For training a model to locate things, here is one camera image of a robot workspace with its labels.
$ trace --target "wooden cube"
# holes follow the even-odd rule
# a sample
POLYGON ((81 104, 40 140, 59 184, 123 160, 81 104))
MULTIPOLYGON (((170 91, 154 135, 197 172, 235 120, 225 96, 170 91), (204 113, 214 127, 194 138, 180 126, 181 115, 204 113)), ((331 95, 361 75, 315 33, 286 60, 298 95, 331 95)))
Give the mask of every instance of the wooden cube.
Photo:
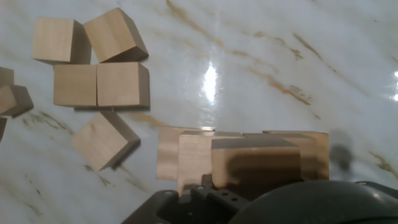
POLYGON ((263 131, 263 133, 298 133, 315 138, 318 151, 318 179, 329 180, 329 134, 316 131, 263 131))
POLYGON ((0 67, 0 87, 14 84, 14 71, 0 67))
POLYGON ((214 131, 214 129, 160 127, 156 179, 177 180, 179 138, 184 131, 214 131))
POLYGON ((303 180, 318 179, 317 140, 298 133, 243 133, 247 138, 282 138, 300 149, 301 171, 303 180))
POLYGON ((138 62, 97 65, 98 106, 149 107, 149 72, 138 62))
POLYGON ((51 65, 90 64, 91 44, 73 19, 36 18, 32 58, 51 65))
POLYGON ((111 167, 140 141, 113 112, 100 112, 72 138, 73 145, 96 170, 111 167))
POLYGON ((177 191, 201 184, 203 175, 211 174, 211 140, 243 138, 241 133, 184 131, 178 152, 177 191))
POLYGON ((216 188, 301 180, 300 149, 282 138, 212 140, 211 166, 216 188))
POLYGON ((56 65, 53 103, 73 107, 96 106, 96 71, 96 65, 56 65))
POLYGON ((6 124, 7 124, 7 118, 0 117, 0 142, 1 142, 2 137, 4 135, 4 130, 6 128, 6 124))
POLYGON ((17 116, 33 107, 26 87, 7 85, 0 88, 1 116, 17 116))
POLYGON ((148 57, 134 21, 120 8, 87 22, 84 27, 100 63, 137 62, 148 57))

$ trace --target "black plastic part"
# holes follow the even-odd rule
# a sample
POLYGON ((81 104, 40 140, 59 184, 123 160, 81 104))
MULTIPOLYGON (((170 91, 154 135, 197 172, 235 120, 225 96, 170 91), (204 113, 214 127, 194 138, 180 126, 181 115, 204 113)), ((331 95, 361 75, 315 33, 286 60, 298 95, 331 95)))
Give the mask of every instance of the black plastic part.
POLYGON ((227 190, 198 186, 180 198, 175 191, 155 193, 122 224, 227 224, 248 201, 227 190))
POLYGON ((357 182, 357 184, 361 184, 366 187, 371 187, 375 190, 379 190, 385 194, 390 195, 391 197, 398 199, 398 190, 396 190, 396 189, 392 189, 390 187, 386 187, 384 185, 377 184, 375 182, 370 182, 370 181, 359 181, 359 182, 357 182))
POLYGON ((312 181, 259 197, 229 224, 339 224, 398 222, 398 199, 361 184, 312 181))

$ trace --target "white marble countertop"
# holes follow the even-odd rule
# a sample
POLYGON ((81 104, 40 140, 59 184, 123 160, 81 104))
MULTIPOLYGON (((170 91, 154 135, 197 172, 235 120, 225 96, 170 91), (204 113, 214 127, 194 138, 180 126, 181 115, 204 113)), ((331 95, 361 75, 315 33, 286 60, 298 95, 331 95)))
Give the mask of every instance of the white marble countertop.
MULTIPOLYGON (((157 127, 330 133, 331 178, 398 188, 398 2, 1 0, 0 66, 35 109, 0 144, 1 223, 121 223, 154 192, 157 127), (30 59, 35 18, 84 23, 115 7, 149 51, 150 111, 120 113, 142 139, 94 172, 70 139, 94 113, 52 104, 53 68, 30 59)), ((97 63, 93 54, 92 63, 97 63)))

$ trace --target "wood grain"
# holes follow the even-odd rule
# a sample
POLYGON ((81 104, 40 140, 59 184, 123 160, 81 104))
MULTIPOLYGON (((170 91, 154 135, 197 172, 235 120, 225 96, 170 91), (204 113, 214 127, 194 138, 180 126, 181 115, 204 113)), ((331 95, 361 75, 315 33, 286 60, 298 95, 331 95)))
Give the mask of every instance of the wood grain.
POLYGON ((32 109, 33 102, 24 86, 7 85, 0 88, 0 115, 17 116, 32 109))
POLYGON ((84 28, 100 63, 136 62, 148 57, 134 21, 120 8, 87 22, 84 28))
POLYGON ((51 65, 90 64, 91 44, 83 25, 73 19, 36 18, 32 58, 51 65))
POLYGON ((56 65, 53 103, 72 107, 96 106, 96 65, 56 65))
POLYGON ((138 62, 97 65, 98 106, 150 106, 149 72, 138 62))
POLYGON ((263 133, 298 133, 315 138, 318 148, 318 179, 329 180, 329 134, 315 131, 263 131, 263 133))
POLYGON ((0 67, 0 87, 14 84, 14 71, 0 67))
POLYGON ((4 130, 6 129, 7 118, 0 117, 0 142, 4 136, 4 130))
POLYGON ((117 163, 139 141, 134 131, 113 112, 97 113, 72 138, 73 145, 96 170, 117 163))
POLYGON ((201 184, 203 175, 211 174, 211 140, 243 138, 241 133, 184 131, 178 152, 177 192, 201 184))
POLYGON ((204 131, 197 128, 160 127, 157 150, 156 179, 177 180, 180 134, 184 131, 204 131))

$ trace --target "marble surface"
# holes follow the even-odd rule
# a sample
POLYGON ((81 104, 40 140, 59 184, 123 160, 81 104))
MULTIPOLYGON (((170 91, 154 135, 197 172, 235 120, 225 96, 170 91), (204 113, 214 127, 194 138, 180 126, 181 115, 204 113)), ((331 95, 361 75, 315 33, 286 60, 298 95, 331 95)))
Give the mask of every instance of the marble surface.
MULTIPOLYGON (((0 0, 0 66, 35 109, 0 144, 1 223, 121 223, 150 195, 157 128, 330 133, 331 178, 398 188, 398 2, 0 0), (84 23, 115 7, 150 53, 150 111, 120 113, 142 144, 94 172, 70 139, 93 112, 52 104, 53 68, 30 59, 38 16, 84 23)), ((92 63, 97 63, 93 54, 92 63)))

